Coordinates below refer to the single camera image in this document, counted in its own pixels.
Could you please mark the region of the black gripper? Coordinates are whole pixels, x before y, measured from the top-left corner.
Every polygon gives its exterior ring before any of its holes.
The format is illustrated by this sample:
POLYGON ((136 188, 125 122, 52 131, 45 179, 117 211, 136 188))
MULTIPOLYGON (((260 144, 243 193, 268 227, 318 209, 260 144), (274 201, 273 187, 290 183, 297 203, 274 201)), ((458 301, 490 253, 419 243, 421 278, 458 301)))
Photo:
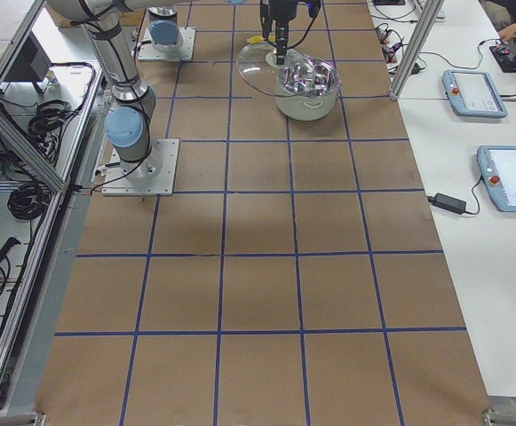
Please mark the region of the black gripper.
POLYGON ((276 64, 283 65, 288 50, 290 22, 297 16, 298 1, 270 0, 259 3, 263 39, 268 42, 275 27, 276 64))

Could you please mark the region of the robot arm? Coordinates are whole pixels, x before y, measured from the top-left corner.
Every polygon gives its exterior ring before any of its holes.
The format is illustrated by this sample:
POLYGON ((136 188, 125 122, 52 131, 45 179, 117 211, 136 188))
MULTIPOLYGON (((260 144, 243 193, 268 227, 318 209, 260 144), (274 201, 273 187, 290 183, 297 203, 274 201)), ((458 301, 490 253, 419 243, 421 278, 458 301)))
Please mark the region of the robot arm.
POLYGON ((149 27, 152 45, 172 48, 181 34, 171 18, 178 1, 50 1, 49 5, 73 26, 83 27, 96 58, 112 86, 115 108, 107 114, 104 129, 119 155, 123 178, 147 185, 161 173, 163 156, 150 140, 155 91, 143 83, 128 48, 121 15, 156 9, 159 18, 149 27))
POLYGON ((148 31, 156 51, 170 53, 177 51, 183 44, 178 26, 178 9, 175 5, 150 7, 148 31))

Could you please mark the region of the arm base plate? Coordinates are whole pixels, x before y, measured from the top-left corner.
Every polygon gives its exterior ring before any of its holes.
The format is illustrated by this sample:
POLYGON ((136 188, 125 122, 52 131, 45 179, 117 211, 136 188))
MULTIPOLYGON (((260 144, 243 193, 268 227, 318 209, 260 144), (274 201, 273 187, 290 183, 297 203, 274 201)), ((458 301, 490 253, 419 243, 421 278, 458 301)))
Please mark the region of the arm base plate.
POLYGON ((107 170, 107 183, 100 188, 101 193, 105 196, 171 196, 178 157, 178 139, 152 141, 150 155, 137 168, 136 164, 121 162, 113 148, 110 161, 119 165, 107 170))
POLYGON ((178 28, 173 43, 163 43, 163 38, 153 38, 149 29, 145 31, 139 47, 139 61, 180 62, 191 61, 194 53, 196 28, 178 28))

